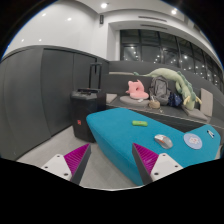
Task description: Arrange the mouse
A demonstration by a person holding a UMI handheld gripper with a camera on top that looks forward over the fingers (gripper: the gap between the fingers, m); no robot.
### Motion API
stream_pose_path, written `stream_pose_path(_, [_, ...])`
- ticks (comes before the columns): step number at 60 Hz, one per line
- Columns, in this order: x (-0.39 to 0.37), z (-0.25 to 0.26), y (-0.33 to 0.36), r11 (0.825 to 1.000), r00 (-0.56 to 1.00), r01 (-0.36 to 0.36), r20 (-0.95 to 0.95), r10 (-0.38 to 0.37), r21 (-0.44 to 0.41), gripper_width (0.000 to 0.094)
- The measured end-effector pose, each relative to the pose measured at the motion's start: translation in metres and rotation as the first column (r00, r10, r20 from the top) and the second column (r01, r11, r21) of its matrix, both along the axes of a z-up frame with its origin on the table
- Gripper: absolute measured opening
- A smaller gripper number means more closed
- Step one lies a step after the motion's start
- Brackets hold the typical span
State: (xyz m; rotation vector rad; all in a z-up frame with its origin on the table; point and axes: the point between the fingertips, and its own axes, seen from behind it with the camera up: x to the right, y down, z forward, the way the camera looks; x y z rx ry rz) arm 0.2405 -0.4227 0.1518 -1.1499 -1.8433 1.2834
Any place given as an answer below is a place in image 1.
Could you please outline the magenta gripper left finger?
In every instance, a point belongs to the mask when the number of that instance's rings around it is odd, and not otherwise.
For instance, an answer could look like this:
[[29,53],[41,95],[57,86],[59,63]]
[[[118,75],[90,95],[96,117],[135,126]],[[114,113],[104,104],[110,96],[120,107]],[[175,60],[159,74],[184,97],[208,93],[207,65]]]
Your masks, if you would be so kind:
[[85,144],[66,155],[56,154],[42,169],[79,185],[91,154],[91,145]]

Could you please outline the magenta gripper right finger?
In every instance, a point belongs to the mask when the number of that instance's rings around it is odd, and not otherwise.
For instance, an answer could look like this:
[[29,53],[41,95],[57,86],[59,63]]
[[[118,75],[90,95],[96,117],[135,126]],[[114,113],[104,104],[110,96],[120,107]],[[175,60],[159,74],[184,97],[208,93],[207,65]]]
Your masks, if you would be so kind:
[[137,143],[132,144],[132,154],[144,185],[182,169],[168,154],[157,154]]

